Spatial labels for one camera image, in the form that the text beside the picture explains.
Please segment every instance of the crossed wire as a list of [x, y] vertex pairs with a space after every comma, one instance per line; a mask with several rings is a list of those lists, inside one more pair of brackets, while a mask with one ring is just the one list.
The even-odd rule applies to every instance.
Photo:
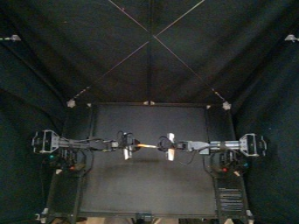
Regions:
[[[108, 0], [116, 8], [129, 17], [129, 19], [147, 31], [150, 32], [144, 26], [133, 19], [133, 17], [125, 12], [124, 9], [121, 9], [116, 3], [112, 0]], [[204, 79], [200, 77], [200, 75], [194, 71], [194, 69], [188, 66], [188, 64], [183, 61], [183, 59], [175, 54], [175, 52], [171, 50], [171, 48], [166, 45], [166, 43], [158, 38], [186, 16], [187, 14], [194, 11], [204, 2], [206, 0], [199, 1], [192, 8], [179, 16], [178, 19], [175, 19], [166, 27], [162, 29], [162, 31], [154, 35], [154, 39], [162, 44], [162, 46], [167, 49], [167, 51], [172, 54], [172, 56], [183, 63], [183, 65], [188, 68], [188, 70], [192, 72], [192, 74], [200, 79], [202, 83], [211, 89], [214, 94], [226, 102], [224, 97], [220, 95], [220, 93], [211, 87], [211, 85], [204, 81]], [[89, 86], [87, 86], [73, 97], [71, 100], [75, 100], [80, 97], [80, 95], [87, 92], [92, 86], [139, 52], [140, 49], [147, 46], [150, 41], [145, 41], [113, 66], [109, 68], [109, 70], [92, 82]]]

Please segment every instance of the cable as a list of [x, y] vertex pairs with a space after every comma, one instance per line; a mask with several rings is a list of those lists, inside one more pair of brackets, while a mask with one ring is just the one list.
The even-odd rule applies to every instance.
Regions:
[[171, 28], [171, 26], [174, 26], [182, 19], [183, 19], [183, 17], [192, 11], [192, 10], [195, 10], [195, 8], [204, 2], [206, 0], [202, 0], [199, 3], [196, 3], [195, 4], [195, 6], [192, 6], [192, 8], [176, 19], [176, 20], [174, 20], [174, 22], [171, 23], [171, 24], [168, 24], [167, 26], [166, 26], [166, 28], [155, 35], [156, 37], [160, 35], [160, 34], [163, 34], [163, 32], [166, 31], [166, 30], [168, 30], [170, 28]]
[[210, 88], [210, 90], [212, 91], [212, 93], [226, 102], [227, 101], [226, 98], [220, 95], [220, 93], [215, 90], [215, 88], [206, 82], [206, 80], [199, 76], [199, 74], [192, 70], [192, 68], [187, 65], [187, 63], [183, 61], [183, 59], [175, 54], [175, 52], [171, 50], [171, 48], [158, 38], [158, 36], [154, 36], [154, 38], [163, 45], [163, 47], [172, 54], [172, 56], [183, 63], [183, 65], [188, 68], [188, 70], [192, 72], [192, 74], [199, 78], [199, 80], [206, 85], [206, 87]]
[[100, 141], [104, 140], [103, 138], [88, 138], [88, 139], [83, 139], [83, 140], [76, 140], [73, 141], [73, 143], [84, 143], [84, 142], [93, 142], [93, 141]]
[[160, 136], [159, 137], [159, 143], [158, 143], [158, 150], [159, 151], [168, 151], [168, 149], [175, 149], [176, 150], [174, 142], [170, 140], [170, 138], [167, 136]]
[[60, 137], [63, 140], [65, 140], [65, 141], [69, 141], [69, 139], [68, 138], [65, 138], [64, 136], [61, 136]]
[[[79, 150], [79, 151], [80, 151], [80, 153], [81, 153], [81, 155], [84, 157], [84, 163], [87, 164], [88, 163], [88, 156], [87, 156], [84, 150]], [[93, 153], [93, 150], [87, 150], [87, 151], [91, 153], [91, 162], [89, 162], [89, 168], [88, 168], [88, 170], [87, 171], [84, 170], [85, 171], [85, 174], [92, 169], [92, 165], [93, 165], [93, 161], [95, 161], [95, 153]]]
[[101, 74], [97, 79], [93, 80], [89, 86], [87, 86], [80, 92], [73, 95], [73, 97], [69, 99], [71, 101], [75, 101], [93, 86], [95, 84], [139, 52], [141, 48], [148, 44], [148, 41], [144, 42], [111, 68], [109, 70]]
[[148, 32], [148, 30], [143, 27], [143, 25], [132, 18], [132, 16], [125, 12], [125, 9], [121, 9], [115, 2], [112, 2], [111, 0], [108, 0], [116, 7], [117, 9], [132, 19], [132, 21], [135, 21], [135, 23]]
[[179, 161], [179, 163], [180, 163], [182, 165], [190, 165], [190, 164], [192, 163], [194, 158], [195, 158], [195, 154], [196, 154], [196, 150], [195, 150], [194, 153], [192, 153], [191, 161], [190, 161], [188, 163], [183, 163], [183, 162], [180, 162], [180, 161]]
[[202, 166], [203, 166], [203, 170], [211, 175], [211, 172], [207, 170], [207, 167], [206, 167], [206, 157], [202, 157]]
[[[211, 156], [210, 156], [210, 161], [214, 160], [214, 157], [216, 155], [216, 153], [222, 153], [223, 151], [231, 151], [234, 153], [234, 157], [232, 157], [232, 160], [224, 164], [224, 167], [230, 167], [230, 169], [232, 170], [231, 172], [227, 172], [227, 176], [231, 176], [235, 172], [238, 172], [239, 176], [243, 176], [243, 174], [247, 172], [244, 171], [244, 168], [242, 167], [242, 163], [240, 163], [240, 160], [239, 158], [236, 157], [236, 155], [240, 155], [242, 154], [239, 152], [236, 152], [235, 150], [227, 148], [226, 150], [218, 150], [218, 151], [214, 151], [211, 153]], [[218, 177], [216, 175], [212, 175], [212, 171], [208, 171], [207, 170], [207, 166], [206, 166], [206, 158], [203, 158], [203, 169], [204, 171], [212, 176], [212, 177]]]
[[199, 148], [198, 150], [194, 150], [192, 157], [191, 157], [191, 161], [190, 161], [188, 163], [183, 163], [183, 162], [179, 161], [179, 163], [180, 163], [182, 165], [190, 165], [190, 164], [192, 163], [194, 158], [195, 158], [195, 154], [196, 154], [196, 152], [200, 153], [200, 151], [204, 151], [204, 150], [207, 150], [208, 148], [211, 148], [211, 146], [204, 146], [204, 147]]

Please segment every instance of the black panel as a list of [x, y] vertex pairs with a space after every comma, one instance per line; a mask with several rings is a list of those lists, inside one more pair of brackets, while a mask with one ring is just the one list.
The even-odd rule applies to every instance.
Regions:
[[[93, 106], [89, 125], [87, 107], [71, 111], [68, 137], [83, 138], [87, 133], [116, 139], [120, 130], [132, 132], [143, 144], [158, 144], [159, 136], [172, 132], [176, 140], [207, 142], [207, 120], [215, 140], [231, 140], [230, 116], [222, 107], [208, 110], [188, 107]], [[176, 153], [174, 162], [156, 149], [141, 149], [131, 160], [123, 151], [96, 152], [93, 168], [83, 191], [81, 214], [133, 214], [215, 217], [215, 196], [211, 176], [203, 170], [202, 156]]]

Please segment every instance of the black fabric wall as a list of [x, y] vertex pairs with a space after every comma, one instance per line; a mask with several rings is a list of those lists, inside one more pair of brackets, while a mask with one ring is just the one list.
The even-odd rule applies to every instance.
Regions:
[[[15, 30], [3, 17], [0, 22], [9, 37]], [[61, 97], [25, 43], [0, 42], [0, 223], [27, 223], [44, 208], [49, 175], [31, 140], [36, 130], [60, 132], [64, 116]]]
[[[158, 35], [203, 1], [112, 2]], [[222, 103], [204, 82], [231, 102], [276, 41], [298, 23], [299, 9], [298, 0], [204, 1], [159, 35], [194, 75], [111, 1], [0, 0], [0, 5], [65, 97], [92, 86], [77, 102]], [[145, 46], [107, 73], [147, 40], [151, 49]]]
[[298, 43], [282, 41], [235, 101], [238, 137], [255, 132], [268, 139], [267, 155], [247, 174], [250, 207], [264, 223], [298, 223], [298, 59]]

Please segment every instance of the black curtain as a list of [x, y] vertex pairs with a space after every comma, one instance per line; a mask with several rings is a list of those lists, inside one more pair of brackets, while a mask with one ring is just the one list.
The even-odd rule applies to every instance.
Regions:
[[248, 202], [264, 223], [296, 223], [299, 208], [299, 45], [280, 41], [235, 101], [238, 136], [268, 141], [247, 174]]
[[[0, 15], [1, 37], [16, 30]], [[27, 223], [44, 208], [49, 171], [33, 154], [36, 130], [61, 132], [64, 100], [25, 42], [0, 42], [0, 223]]]

